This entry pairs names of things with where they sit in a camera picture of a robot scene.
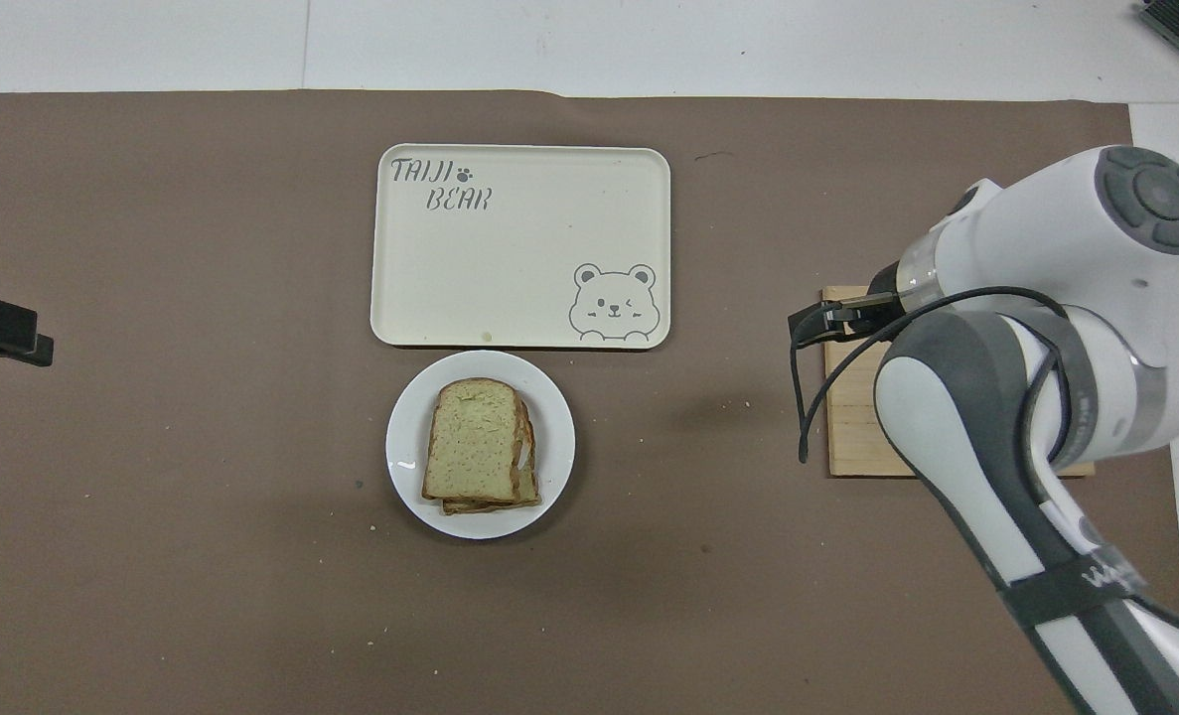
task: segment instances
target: round plate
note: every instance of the round plate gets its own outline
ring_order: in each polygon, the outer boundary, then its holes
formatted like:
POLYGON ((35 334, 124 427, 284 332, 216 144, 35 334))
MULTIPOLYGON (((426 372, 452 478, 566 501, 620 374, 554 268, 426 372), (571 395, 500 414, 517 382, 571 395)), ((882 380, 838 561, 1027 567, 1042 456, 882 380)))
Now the round plate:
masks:
POLYGON ((496 538, 512 534, 535 522, 558 501, 571 477, 575 459, 577 431, 571 424, 571 408, 548 375, 528 361, 493 349, 472 349, 449 354, 442 361, 421 370, 403 388, 386 429, 386 463, 400 499, 413 514, 435 530, 461 538, 496 538), (535 506, 499 509, 486 514, 443 513, 439 499, 421 497, 421 477, 426 473, 426 445, 430 442, 430 420, 435 399, 444 385, 454 380, 501 380, 518 391, 527 404, 535 435, 535 475, 540 503, 535 506))

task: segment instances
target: gray joint cap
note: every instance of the gray joint cap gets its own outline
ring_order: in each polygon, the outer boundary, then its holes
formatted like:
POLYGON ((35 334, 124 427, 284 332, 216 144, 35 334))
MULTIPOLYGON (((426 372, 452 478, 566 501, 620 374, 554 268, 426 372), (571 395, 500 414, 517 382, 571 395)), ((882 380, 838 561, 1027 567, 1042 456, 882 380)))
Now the gray joint cap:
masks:
POLYGON ((1096 162, 1096 195, 1134 241, 1179 256, 1179 164, 1157 151, 1112 146, 1096 162))

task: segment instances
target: plate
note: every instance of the plate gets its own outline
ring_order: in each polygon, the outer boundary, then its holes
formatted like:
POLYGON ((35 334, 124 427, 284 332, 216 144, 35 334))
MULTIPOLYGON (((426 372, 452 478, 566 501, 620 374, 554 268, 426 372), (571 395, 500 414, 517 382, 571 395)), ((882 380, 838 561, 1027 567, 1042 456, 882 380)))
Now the plate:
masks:
POLYGON ((671 324, 670 190, 651 149, 395 145, 376 176, 373 332, 653 348, 671 324))
POLYGON ((577 432, 571 421, 571 408, 558 386, 533 363, 494 349, 449 354, 421 370, 395 401, 390 425, 386 429, 386 463, 394 491, 419 519, 440 532, 461 538, 512 534, 542 517, 567 485, 575 452, 577 432), (538 505, 500 509, 488 514, 447 516, 439 499, 421 497, 435 399, 444 385, 466 379, 501 380, 518 391, 522 402, 527 404, 535 435, 538 505))

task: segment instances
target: bread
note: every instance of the bread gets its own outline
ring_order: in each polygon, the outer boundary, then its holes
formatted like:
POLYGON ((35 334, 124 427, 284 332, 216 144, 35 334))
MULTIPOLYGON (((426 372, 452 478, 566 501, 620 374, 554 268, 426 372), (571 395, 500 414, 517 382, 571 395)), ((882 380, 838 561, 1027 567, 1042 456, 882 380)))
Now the bread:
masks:
POLYGON ((539 503, 535 435, 527 405, 499 380, 457 380, 439 391, 421 497, 444 514, 539 503))

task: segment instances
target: bear ear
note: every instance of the bear ear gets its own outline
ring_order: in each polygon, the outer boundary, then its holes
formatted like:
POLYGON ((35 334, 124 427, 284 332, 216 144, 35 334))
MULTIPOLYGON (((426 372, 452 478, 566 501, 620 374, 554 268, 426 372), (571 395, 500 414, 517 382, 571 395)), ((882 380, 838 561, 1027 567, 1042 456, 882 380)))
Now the bear ear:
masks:
POLYGON ((577 268, 577 286, 584 286, 586 282, 590 282, 601 275, 601 268, 594 267, 593 263, 585 263, 582 267, 577 268))
POLYGON ((633 268, 628 268, 628 275, 634 276, 643 286, 650 288, 650 286, 656 286, 656 271, 652 270, 645 263, 635 264, 633 268))

